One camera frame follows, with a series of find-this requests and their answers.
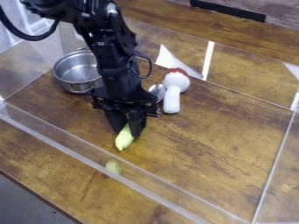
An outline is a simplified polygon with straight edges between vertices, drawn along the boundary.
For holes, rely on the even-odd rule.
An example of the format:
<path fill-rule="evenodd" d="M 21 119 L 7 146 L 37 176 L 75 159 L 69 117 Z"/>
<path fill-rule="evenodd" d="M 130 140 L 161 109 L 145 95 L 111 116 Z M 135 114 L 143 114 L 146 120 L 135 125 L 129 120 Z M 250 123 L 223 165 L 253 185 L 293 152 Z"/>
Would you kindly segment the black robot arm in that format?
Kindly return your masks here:
<path fill-rule="evenodd" d="M 159 115 L 157 96 L 143 88 L 137 34 L 127 27 L 114 0 L 22 0 L 26 9 L 43 18 L 74 25 L 98 62 L 102 86 L 89 94 L 93 106 L 106 113 L 114 131 L 125 127 L 139 137 L 149 116 Z"/>

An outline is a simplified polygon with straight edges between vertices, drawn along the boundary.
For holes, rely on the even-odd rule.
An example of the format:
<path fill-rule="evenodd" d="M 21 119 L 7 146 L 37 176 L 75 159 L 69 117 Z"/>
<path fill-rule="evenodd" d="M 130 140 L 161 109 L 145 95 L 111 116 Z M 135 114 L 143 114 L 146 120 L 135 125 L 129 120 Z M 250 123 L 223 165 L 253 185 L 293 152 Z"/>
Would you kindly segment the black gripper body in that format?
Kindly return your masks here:
<path fill-rule="evenodd" d="M 138 65 L 103 71 L 103 86 L 90 90 L 94 107 L 127 113 L 137 109 L 147 116 L 159 116 L 158 97 L 143 89 Z"/>

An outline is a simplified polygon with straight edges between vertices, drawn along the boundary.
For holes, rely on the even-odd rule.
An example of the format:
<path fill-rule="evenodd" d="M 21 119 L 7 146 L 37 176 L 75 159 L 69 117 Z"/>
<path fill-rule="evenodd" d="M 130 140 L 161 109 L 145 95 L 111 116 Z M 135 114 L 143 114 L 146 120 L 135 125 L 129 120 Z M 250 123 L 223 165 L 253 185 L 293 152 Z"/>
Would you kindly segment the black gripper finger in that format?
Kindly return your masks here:
<path fill-rule="evenodd" d="M 146 128 L 146 112 L 131 110 L 127 113 L 127 120 L 134 137 L 141 137 L 143 129 Z"/>
<path fill-rule="evenodd" d="M 127 124 L 127 113 L 119 110 L 106 110 L 105 114 L 114 131 L 119 133 Z"/>

